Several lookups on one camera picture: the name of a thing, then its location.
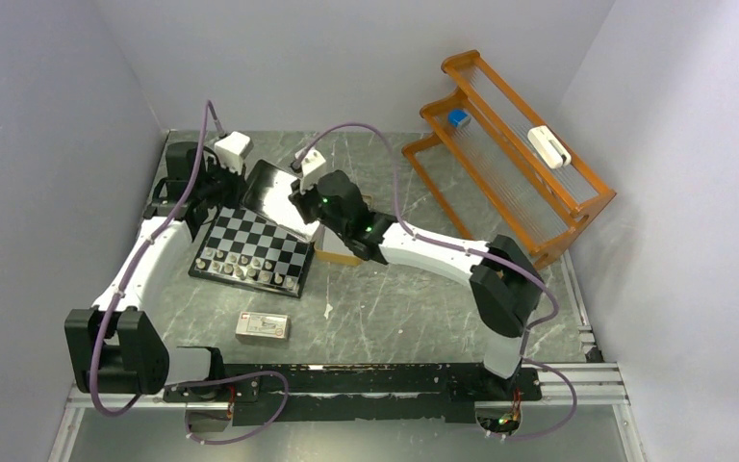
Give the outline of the silver metal tin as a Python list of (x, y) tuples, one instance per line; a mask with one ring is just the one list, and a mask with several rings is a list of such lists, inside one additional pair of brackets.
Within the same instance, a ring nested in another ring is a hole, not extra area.
[(266, 160), (255, 163), (246, 178), (241, 206), (302, 242), (310, 242), (319, 230), (317, 222), (305, 223), (290, 200), (298, 178)]

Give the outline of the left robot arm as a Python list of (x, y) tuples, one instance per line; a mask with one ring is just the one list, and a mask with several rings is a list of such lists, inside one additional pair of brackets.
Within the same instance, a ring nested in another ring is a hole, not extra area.
[(176, 356), (144, 311), (158, 303), (210, 210), (238, 205), (252, 147), (250, 137), (233, 132), (212, 146), (179, 141), (166, 148), (166, 172), (143, 211), (133, 250), (90, 308), (71, 311), (64, 322), (81, 392), (151, 395), (166, 384)]

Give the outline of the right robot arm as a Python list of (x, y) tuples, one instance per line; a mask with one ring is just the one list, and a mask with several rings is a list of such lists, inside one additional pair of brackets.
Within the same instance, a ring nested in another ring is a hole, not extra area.
[(516, 388), (527, 322), (545, 283), (514, 240), (468, 241), (419, 229), (373, 210), (341, 170), (316, 182), (293, 180), (289, 200), (305, 223), (324, 226), (364, 261), (426, 270), (470, 289), (488, 330), (481, 387), (491, 398)]

